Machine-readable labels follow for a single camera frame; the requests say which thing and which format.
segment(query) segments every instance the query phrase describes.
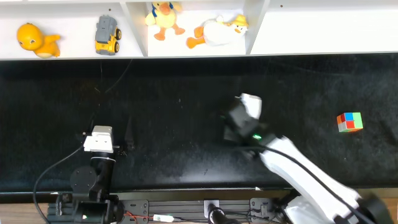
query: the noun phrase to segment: black tabletop surface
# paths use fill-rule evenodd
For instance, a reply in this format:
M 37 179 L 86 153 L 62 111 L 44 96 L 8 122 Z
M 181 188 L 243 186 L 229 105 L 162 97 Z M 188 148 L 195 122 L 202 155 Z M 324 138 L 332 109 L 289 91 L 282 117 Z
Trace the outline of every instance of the black tabletop surface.
M 135 149 L 118 158 L 113 191 L 288 187 L 223 142 L 220 115 L 241 93 L 260 96 L 261 121 L 336 180 L 398 185 L 396 54 L 133 60 L 106 92 L 129 62 L 0 63 L 0 192 L 30 192 L 79 146 L 93 115 L 116 139 L 132 121 Z M 339 133 L 344 112 L 361 112 L 364 129 Z M 79 152 L 39 191 L 70 189 L 73 169 L 89 161 Z

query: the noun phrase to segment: duck's orange beak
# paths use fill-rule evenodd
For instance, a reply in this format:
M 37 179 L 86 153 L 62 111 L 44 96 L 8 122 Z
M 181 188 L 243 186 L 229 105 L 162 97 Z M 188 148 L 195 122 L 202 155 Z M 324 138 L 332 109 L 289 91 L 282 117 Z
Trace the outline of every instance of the duck's orange beak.
M 168 2 L 165 2 L 165 3 L 162 3 L 162 4 L 160 5 L 159 10 L 160 10 L 163 14 L 165 14 L 165 15 L 167 16 L 167 15 L 170 14 L 171 8 L 170 8 Z

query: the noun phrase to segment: truck wheel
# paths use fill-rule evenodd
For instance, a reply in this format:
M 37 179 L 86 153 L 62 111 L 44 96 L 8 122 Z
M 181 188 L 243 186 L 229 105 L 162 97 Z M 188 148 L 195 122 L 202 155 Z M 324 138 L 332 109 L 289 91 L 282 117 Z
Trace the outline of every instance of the truck wheel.
M 119 52 L 119 43 L 114 43 L 114 52 L 118 53 Z
M 116 29 L 116 40 L 122 39 L 122 31 L 119 29 Z

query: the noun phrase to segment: rubik's cube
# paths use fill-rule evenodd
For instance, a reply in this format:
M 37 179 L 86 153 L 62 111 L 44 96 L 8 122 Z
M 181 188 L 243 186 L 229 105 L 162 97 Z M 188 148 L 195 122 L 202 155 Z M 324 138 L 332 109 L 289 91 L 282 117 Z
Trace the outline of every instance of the rubik's cube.
M 339 132 L 353 132 L 363 129 L 361 113 L 343 113 L 337 116 Z

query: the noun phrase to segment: yellow and gray toy truck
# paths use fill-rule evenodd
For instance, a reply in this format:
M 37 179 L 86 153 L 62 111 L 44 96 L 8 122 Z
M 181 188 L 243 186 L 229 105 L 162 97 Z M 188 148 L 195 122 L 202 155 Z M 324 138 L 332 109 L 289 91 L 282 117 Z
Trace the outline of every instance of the yellow and gray toy truck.
M 122 38 L 118 23 L 110 16 L 101 16 L 95 32 L 95 50 L 101 55 L 115 55 L 119 52 L 117 40 Z

